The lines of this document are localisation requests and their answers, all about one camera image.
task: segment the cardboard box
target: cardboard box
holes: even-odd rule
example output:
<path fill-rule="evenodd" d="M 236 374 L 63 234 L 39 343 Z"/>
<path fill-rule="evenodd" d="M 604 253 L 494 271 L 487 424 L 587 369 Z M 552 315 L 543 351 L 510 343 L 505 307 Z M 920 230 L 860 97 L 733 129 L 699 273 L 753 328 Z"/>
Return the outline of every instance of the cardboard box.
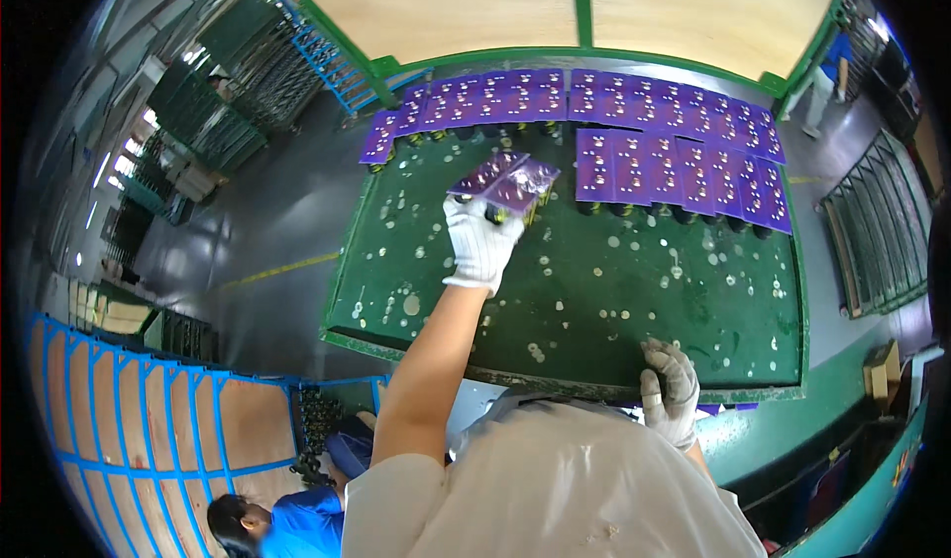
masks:
<path fill-rule="evenodd" d="M 898 364 L 898 342 L 889 341 L 862 367 L 865 394 L 875 399 L 883 413 L 888 412 L 901 381 L 901 366 Z"/>

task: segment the blue shirt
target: blue shirt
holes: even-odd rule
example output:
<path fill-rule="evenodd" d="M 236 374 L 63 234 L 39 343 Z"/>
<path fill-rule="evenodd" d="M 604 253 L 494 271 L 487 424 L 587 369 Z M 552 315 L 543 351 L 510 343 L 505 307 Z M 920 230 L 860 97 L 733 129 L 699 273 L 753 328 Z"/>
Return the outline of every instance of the blue shirt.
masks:
<path fill-rule="evenodd" d="M 832 45 L 829 46 L 826 59 L 819 65 L 823 69 L 823 73 L 833 81 L 839 74 L 839 58 L 844 58 L 849 62 L 852 61 L 852 44 L 849 43 L 846 32 L 839 32 L 835 40 L 832 41 Z"/>
<path fill-rule="evenodd" d="M 342 539 L 343 508 L 334 489 L 323 487 L 281 497 L 258 552 L 261 558 L 339 558 Z"/>

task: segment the striped white glove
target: striped white glove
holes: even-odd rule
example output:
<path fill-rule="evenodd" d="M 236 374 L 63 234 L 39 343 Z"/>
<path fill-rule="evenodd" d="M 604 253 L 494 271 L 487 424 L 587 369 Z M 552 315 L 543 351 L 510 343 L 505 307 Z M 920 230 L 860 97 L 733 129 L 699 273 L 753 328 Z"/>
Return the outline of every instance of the striped white glove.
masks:
<path fill-rule="evenodd" d="M 644 423 L 668 442 L 686 451 L 697 441 L 694 430 L 700 384 L 687 355 L 670 343 L 649 337 L 641 343 L 648 364 L 667 377 L 667 397 L 662 398 L 657 373 L 650 368 L 641 373 L 641 401 Z"/>
<path fill-rule="evenodd" d="M 456 274 L 442 280 L 463 288 L 489 288 L 495 296 L 512 248 L 525 231 L 521 218 L 506 218 L 500 225 L 485 219 L 485 201 L 459 203 L 453 195 L 442 203 L 449 238 L 456 252 Z"/>

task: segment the green workbench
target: green workbench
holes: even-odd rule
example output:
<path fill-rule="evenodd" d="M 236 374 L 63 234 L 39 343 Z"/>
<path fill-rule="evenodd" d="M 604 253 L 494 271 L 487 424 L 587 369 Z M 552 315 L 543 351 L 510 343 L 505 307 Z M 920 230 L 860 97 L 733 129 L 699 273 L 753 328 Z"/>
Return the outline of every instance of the green workbench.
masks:
<path fill-rule="evenodd" d="M 502 147 L 497 137 L 480 139 L 399 142 L 396 157 L 368 174 L 321 339 L 399 360 L 454 271 L 445 191 Z M 467 377 L 629 401 L 646 366 L 638 342 L 654 336 L 676 340 L 694 362 L 702 402 L 804 396 L 808 318 L 793 237 L 760 240 L 726 221 L 681 225 L 640 211 L 586 217 L 574 200 L 570 131 L 559 144 L 532 127 L 512 148 L 562 175 L 485 303 Z"/>

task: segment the black hair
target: black hair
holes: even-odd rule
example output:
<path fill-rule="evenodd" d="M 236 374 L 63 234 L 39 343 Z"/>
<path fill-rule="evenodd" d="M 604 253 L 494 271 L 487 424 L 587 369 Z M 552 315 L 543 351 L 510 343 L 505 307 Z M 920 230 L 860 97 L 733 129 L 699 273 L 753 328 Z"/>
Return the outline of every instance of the black hair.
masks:
<path fill-rule="evenodd" d="M 208 528 L 228 558 L 257 558 L 257 543 L 241 520 L 247 514 L 247 499 L 224 494 L 208 504 Z"/>

